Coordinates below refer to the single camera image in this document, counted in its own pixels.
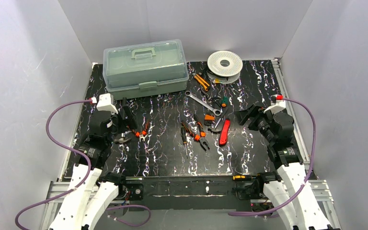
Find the steel claw hammer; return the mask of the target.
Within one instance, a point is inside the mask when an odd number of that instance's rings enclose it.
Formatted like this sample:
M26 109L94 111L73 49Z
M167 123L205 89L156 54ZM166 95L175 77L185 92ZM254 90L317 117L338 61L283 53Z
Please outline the steel claw hammer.
M116 144L124 144L127 143L131 140L131 138L128 138L125 133L121 133L121 134L117 134L115 139L114 139L114 143Z

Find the red utility knife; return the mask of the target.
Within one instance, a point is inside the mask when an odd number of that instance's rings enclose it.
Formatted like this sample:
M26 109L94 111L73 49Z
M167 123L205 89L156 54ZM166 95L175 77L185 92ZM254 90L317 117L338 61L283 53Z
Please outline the red utility knife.
M224 122L223 128L221 130L220 136L219 136L219 140L218 140L219 146L225 146L227 144L229 128L230 128L230 120L226 119Z

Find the orange black long-nose pliers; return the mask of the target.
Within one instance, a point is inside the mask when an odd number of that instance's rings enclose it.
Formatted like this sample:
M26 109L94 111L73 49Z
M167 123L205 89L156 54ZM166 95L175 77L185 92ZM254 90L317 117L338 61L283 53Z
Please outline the orange black long-nose pliers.
M181 124L185 129L185 132L188 133L194 139L194 141L199 142L200 146L205 151L209 151L210 146L206 139L206 132L204 131L203 125L201 124L200 119L196 114L194 114L193 119L196 121L197 132L192 131L187 122L181 120Z

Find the green plastic tool box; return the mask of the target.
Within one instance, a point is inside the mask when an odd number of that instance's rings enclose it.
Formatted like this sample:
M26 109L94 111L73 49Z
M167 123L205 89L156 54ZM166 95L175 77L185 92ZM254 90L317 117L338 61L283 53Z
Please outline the green plastic tool box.
M179 39L105 49L103 79L116 100L184 91L189 73Z

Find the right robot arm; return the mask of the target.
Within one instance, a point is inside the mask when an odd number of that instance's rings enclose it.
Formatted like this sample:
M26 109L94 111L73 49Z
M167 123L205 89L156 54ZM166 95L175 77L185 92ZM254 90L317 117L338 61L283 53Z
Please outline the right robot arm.
M281 102L268 108L254 104L235 115L239 125L250 121L248 128L267 140L267 153L276 169L259 173L251 185L254 194L264 195L274 206L258 211L257 216L268 218L276 212L288 230L338 229L322 212L308 182L309 173L292 143L294 119L285 112L285 106Z

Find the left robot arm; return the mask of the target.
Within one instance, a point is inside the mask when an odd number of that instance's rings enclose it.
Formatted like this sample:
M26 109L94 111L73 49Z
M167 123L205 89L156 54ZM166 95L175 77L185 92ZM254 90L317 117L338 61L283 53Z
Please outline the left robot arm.
M116 107L97 105L100 123L90 129L77 149L80 161L73 166L72 177L61 207L50 224L50 230L92 230L111 201L123 190L124 176L119 173L100 175L117 134L128 127Z

